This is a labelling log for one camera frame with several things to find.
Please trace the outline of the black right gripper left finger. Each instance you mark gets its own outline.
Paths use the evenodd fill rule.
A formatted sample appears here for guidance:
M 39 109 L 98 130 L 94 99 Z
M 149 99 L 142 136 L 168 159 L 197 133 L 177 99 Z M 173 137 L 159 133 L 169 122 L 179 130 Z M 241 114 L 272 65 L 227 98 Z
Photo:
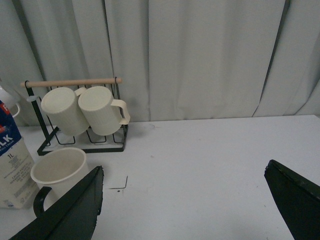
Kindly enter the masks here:
M 104 171 L 96 166 L 48 209 L 44 202 L 51 187 L 44 186 L 33 201 L 36 219 L 12 240 L 90 240 L 103 203 Z

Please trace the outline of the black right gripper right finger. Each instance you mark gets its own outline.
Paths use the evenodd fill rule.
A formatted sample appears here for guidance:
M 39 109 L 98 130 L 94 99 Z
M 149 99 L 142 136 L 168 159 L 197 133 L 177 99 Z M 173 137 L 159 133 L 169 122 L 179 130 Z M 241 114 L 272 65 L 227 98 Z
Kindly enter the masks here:
M 270 160 L 264 178 L 273 200 L 295 240 L 320 238 L 320 187 Z

